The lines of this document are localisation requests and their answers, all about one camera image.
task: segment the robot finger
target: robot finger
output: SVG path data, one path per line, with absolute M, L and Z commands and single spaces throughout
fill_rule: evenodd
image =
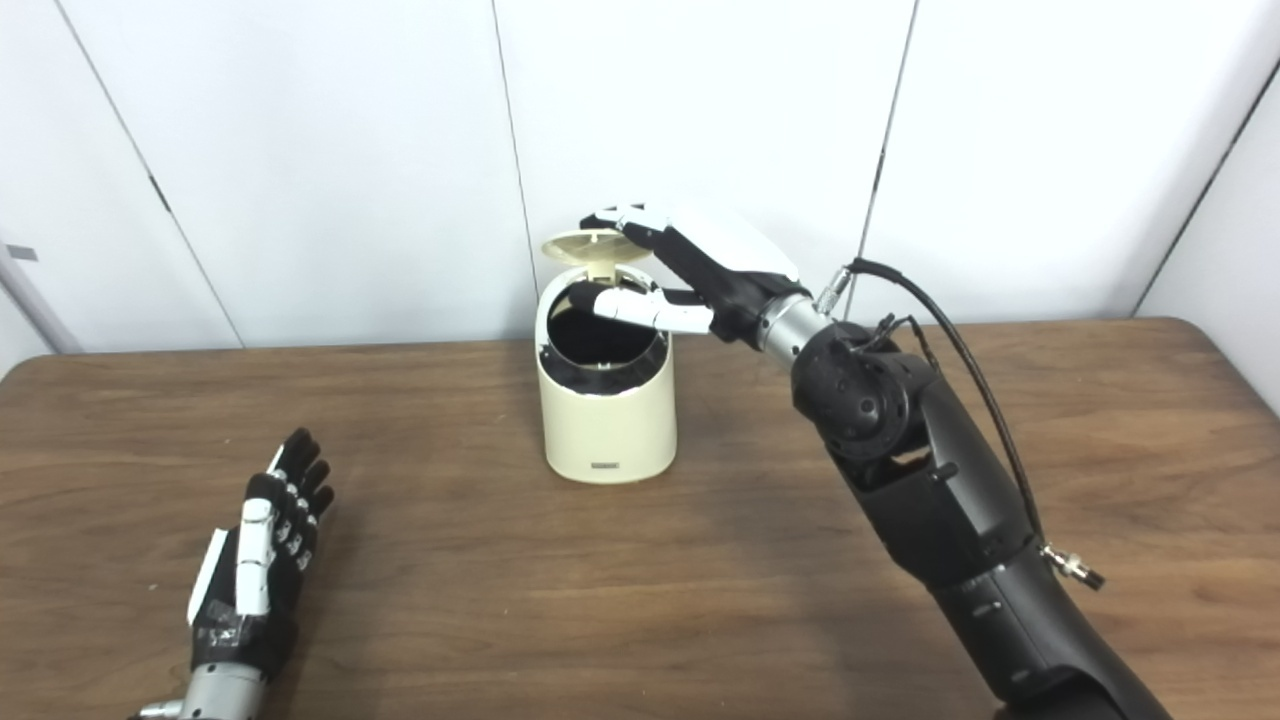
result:
M 316 539 L 319 537 L 320 516 L 329 509 L 330 505 L 333 505 L 334 497 L 335 495 L 333 488 L 326 486 L 316 491 L 316 495 L 310 503 L 310 514 L 307 515 L 306 524 L 302 525 L 302 539 L 294 560 L 298 570 L 306 570 L 307 565 L 311 564 L 311 557 L 315 552 Z
M 284 500 L 276 505 L 275 512 L 275 544 L 276 552 L 280 552 L 289 538 L 297 533 L 298 528 L 306 523 L 307 519 L 307 501 L 302 497 L 293 496 L 292 493 L 285 493 Z
M 302 537 L 310 525 L 311 509 L 307 506 L 306 500 L 300 498 L 298 506 L 289 515 L 289 532 L 276 534 L 276 539 L 279 541 L 276 553 L 287 557 L 297 557 L 302 547 Z
M 269 471 L 279 470 L 287 482 L 297 484 L 302 479 L 302 473 L 317 457 L 320 457 L 320 445 L 311 437 L 310 430 L 298 428 L 280 445 Z
M 579 220 L 577 225 L 581 229 L 616 229 L 640 247 L 654 250 L 654 242 L 662 240 L 669 224 L 666 213 L 639 202 L 596 210 Z
M 298 496 L 310 498 L 314 497 L 316 491 L 320 489 L 320 483 L 329 477 L 329 464 L 324 460 L 317 461 L 315 465 L 307 468 L 306 474 L 302 477 L 302 482 L 298 484 Z
M 279 502 L 287 493 L 279 480 L 259 473 L 250 478 L 241 506 L 239 534 L 236 543 L 236 612 L 261 616 L 270 610 L 266 573 L 275 557 L 275 521 Z
M 700 304 L 696 293 L 671 292 L 680 302 L 672 302 L 663 290 L 640 293 L 602 283 L 580 282 L 570 286 L 568 301 L 579 310 L 622 323 L 662 332 L 707 333 L 714 319 L 712 310 Z
M 276 557 L 268 571 L 268 583 L 271 588 L 271 609 L 292 612 L 302 591 L 302 573 L 298 571 L 297 560 Z

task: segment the wooden table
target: wooden table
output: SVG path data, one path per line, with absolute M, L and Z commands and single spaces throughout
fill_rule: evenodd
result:
M 1051 537 L 1111 579 L 1071 588 L 1103 635 L 1180 719 L 1275 717 L 1275 415 L 1179 322 L 966 334 Z M 783 375 L 708 338 L 677 364 L 676 464 L 612 488 L 547 468 L 527 341 L 19 366 L 0 384 L 0 717 L 180 697 L 209 533 L 298 424 L 339 497 L 268 719 L 989 716 Z

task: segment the cream trash can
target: cream trash can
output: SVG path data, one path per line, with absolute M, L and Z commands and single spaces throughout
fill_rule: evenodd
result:
M 586 279 L 650 292 L 653 278 L 622 264 L 649 251 L 614 231 L 573 231 L 543 252 L 573 265 L 543 291 L 534 329 L 547 462 L 596 484 L 662 473 L 676 457 L 671 333 L 599 318 L 567 297 Z

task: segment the white robotic hand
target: white robotic hand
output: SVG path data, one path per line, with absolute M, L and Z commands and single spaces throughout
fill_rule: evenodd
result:
M 596 315 L 660 331 L 705 332 L 760 350 L 765 307 L 785 296 L 809 297 L 795 264 L 741 218 L 717 210 L 618 205 L 580 223 L 609 228 L 652 250 L 691 291 L 639 293 L 576 283 L 570 302 Z

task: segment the black fingertip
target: black fingertip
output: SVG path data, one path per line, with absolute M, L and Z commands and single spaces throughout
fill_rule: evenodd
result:
M 310 442 L 311 442 L 311 430 L 306 428 L 298 428 L 293 430 L 293 434 L 291 434 L 284 441 L 284 455 L 288 456 L 292 452 L 297 452 L 298 447 L 302 447 L 303 445 L 307 445 Z
M 266 473 L 257 473 L 244 486 L 244 500 L 269 500 L 274 505 L 280 497 L 280 480 Z
M 307 474 L 302 478 L 302 484 L 298 487 L 298 493 L 302 497 L 311 497 L 315 495 L 316 489 L 320 488 L 320 483 L 329 477 L 329 462 L 320 460 L 315 465 L 307 468 Z
M 333 488 L 329 486 L 324 486 L 323 488 L 316 491 L 315 497 L 311 498 L 311 514 L 316 516 L 316 520 L 320 519 L 321 512 L 328 510 L 330 505 L 333 505 L 333 498 L 334 498 Z
M 568 286 L 568 304 L 584 313 L 595 313 L 595 299 L 613 286 L 585 281 Z
M 611 223 L 608 220 L 602 220 L 600 218 L 596 218 L 595 215 L 588 215 L 588 217 L 582 218 L 581 220 L 579 220 L 577 227 L 579 227 L 579 229 L 584 229 L 584 231 L 613 229 L 613 223 Z

